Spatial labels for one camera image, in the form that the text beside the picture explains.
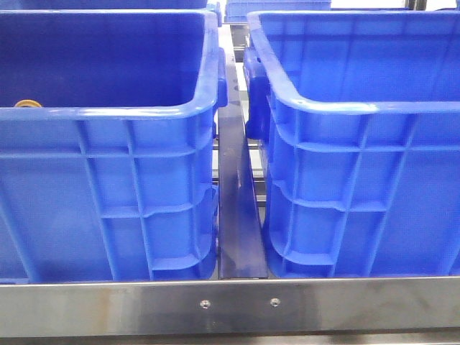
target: plastic container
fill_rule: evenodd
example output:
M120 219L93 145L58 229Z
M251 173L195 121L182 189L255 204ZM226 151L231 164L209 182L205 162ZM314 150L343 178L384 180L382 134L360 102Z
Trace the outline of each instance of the plastic container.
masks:
M0 282L209 277L216 16L0 11L0 32Z
M225 22L247 22L246 15L254 11L331 9L331 0L228 0Z
M217 0L0 0L2 9L207 9L222 24Z
M460 274L460 13L248 18L273 272Z

